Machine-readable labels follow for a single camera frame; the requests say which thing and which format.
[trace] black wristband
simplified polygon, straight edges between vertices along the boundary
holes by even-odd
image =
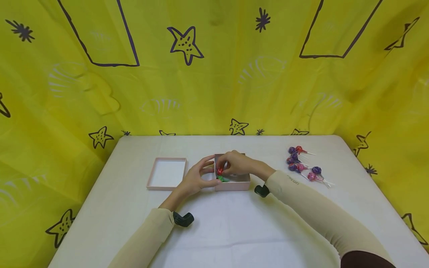
[[[174,223],[182,226],[182,227],[188,227],[194,220],[192,214],[190,212],[186,213],[183,217],[179,215],[177,212],[173,212],[173,219]]]
[[[260,195],[262,198],[265,198],[269,194],[269,189],[265,184],[262,187],[258,185],[255,187],[255,193]]]

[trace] beige sleeve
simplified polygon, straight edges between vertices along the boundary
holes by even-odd
[[[154,208],[119,250],[109,268],[146,268],[174,226],[173,213]]]
[[[359,250],[392,262],[383,245],[371,231],[317,191],[281,171],[271,175],[266,186],[275,197],[290,206],[314,230],[326,238],[338,251],[340,258],[347,252]]]

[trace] hand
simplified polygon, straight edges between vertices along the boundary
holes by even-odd
[[[260,177],[263,181],[267,181],[275,172],[275,169],[264,162],[247,157],[236,150],[227,152],[219,157],[216,163],[216,169],[225,166],[225,162],[227,163],[227,167],[222,172],[222,175],[242,175],[250,173]]]
[[[213,168],[205,168],[207,166],[213,165],[214,155],[204,157],[192,168],[189,169],[186,176],[183,178],[182,182],[176,187],[175,190],[182,192],[186,196],[191,196],[199,192],[202,188],[215,187],[216,185],[222,183],[220,180],[211,180],[205,181],[201,178],[202,175],[207,173],[213,173],[215,170]]]

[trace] yellow fabric backdrop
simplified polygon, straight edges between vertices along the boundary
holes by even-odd
[[[3,1],[0,267],[48,265],[122,135],[337,134],[429,250],[427,3]]]

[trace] black outlined star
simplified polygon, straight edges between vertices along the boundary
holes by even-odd
[[[28,27],[28,26],[24,27],[24,24],[18,23],[16,21],[13,21],[14,23],[12,23],[11,21],[8,21],[8,20],[5,20],[5,21],[15,28],[15,29],[11,30],[13,33],[20,33],[19,38],[21,38],[22,42],[27,40],[28,42],[31,43],[30,38],[36,39],[30,35],[33,32],[32,30],[30,30],[30,27]]]
[[[160,130],[161,136],[176,136],[176,133],[165,133],[164,131]]]
[[[168,27],[167,30],[174,36],[174,43],[171,46],[170,53],[183,52],[185,63],[188,66],[191,65],[193,57],[204,58],[195,44],[195,26],[189,27],[184,34],[174,27]]]
[[[231,124],[230,124],[231,135],[237,135],[237,134],[246,135],[246,133],[244,132],[244,128],[247,127],[248,125],[249,123],[240,123],[234,118],[232,118]]]
[[[75,217],[73,217],[73,210],[68,209],[61,217],[61,220],[47,229],[45,233],[55,235],[54,247],[58,248],[63,242],[64,237],[70,229]]]
[[[3,98],[3,94],[0,92],[0,114],[6,116],[7,118],[10,118],[10,112],[1,101],[2,98]]]
[[[368,132],[368,134],[366,136],[356,135],[356,138],[360,141],[360,143],[356,148],[353,149],[354,156],[357,157],[359,155],[360,150],[368,149],[369,146],[368,146],[368,143],[366,142],[366,138],[368,137],[368,135],[370,133],[371,133],[371,131]]]
[[[411,229],[420,244],[422,244],[423,246],[428,246],[428,242],[423,238],[423,236],[419,234],[419,232],[417,232],[416,228],[414,227],[413,215],[411,213],[405,213],[401,218],[405,221],[405,224]]]
[[[299,131],[297,129],[294,129],[291,133],[291,135],[308,135],[310,131]]]
[[[256,18],[256,22],[258,22],[258,24],[256,24],[256,29],[259,29],[259,32],[262,32],[262,29],[266,30],[265,25],[267,25],[268,23],[270,23],[269,19],[271,19],[271,17],[268,17],[268,13],[265,13],[265,9],[264,9],[264,13],[262,13],[262,8],[259,8],[259,14],[260,14],[260,18]]]
[[[106,141],[108,140],[113,140],[114,138],[107,133],[107,127],[103,126],[102,128],[100,128],[99,131],[97,132],[93,132],[93,133],[89,133],[89,137],[91,139],[93,139],[92,141],[92,145],[94,146],[94,149],[97,148],[97,145],[100,143],[101,147],[103,147],[106,145]]]
[[[365,168],[366,172],[372,177],[372,175],[378,175],[377,170],[372,167],[372,165],[368,164],[368,167]]]
[[[393,42],[392,44],[388,45],[384,50],[392,50],[393,48],[403,48],[405,43],[405,35],[411,30],[411,28],[416,24],[416,22],[420,19],[420,17],[415,18],[411,23],[405,24],[405,29],[403,35]]]

